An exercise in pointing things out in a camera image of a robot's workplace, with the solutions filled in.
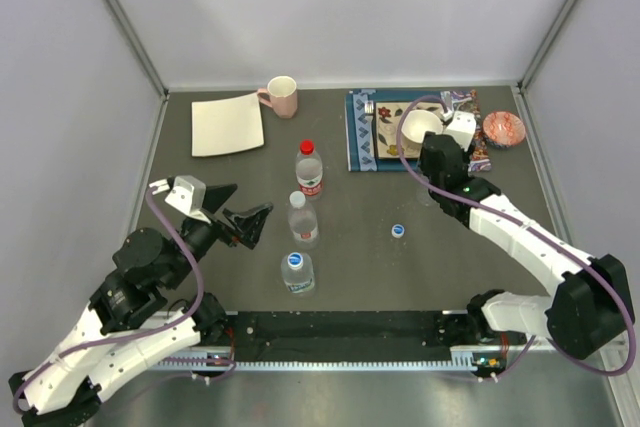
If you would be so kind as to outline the red-cap red-label bottle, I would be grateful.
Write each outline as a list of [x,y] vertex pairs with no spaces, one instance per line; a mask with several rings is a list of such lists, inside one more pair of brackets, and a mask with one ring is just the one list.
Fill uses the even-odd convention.
[[318,199],[323,191],[323,162],[312,140],[299,144],[295,160],[295,174],[299,190],[310,200]]

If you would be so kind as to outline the blue white bottle cap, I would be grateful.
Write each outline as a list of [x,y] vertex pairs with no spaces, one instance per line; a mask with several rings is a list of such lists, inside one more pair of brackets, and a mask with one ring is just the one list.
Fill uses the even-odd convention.
[[391,229],[394,238],[402,238],[405,235],[405,227],[401,224],[394,224]]

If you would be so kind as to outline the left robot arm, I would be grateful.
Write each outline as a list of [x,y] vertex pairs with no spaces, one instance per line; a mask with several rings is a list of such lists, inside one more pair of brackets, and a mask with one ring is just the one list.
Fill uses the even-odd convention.
[[228,337],[227,313],[205,291],[199,262],[216,242],[255,248],[273,210],[270,202],[225,208],[236,190],[188,175],[147,187],[145,202],[165,230],[131,232],[67,336],[38,367],[12,375],[23,425],[80,426],[150,367]]

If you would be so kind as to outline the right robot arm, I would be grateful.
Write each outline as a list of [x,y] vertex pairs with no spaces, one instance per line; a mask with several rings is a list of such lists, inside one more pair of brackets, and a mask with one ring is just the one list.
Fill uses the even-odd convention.
[[469,151],[446,134],[425,135],[418,167],[441,210],[494,243],[544,288],[542,296],[500,289],[475,296],[466,327],[487,343],[503,331],[543,337],[584,360],[635,322],[624,265],[571,247],[524,215],[498,187],[468,172]]

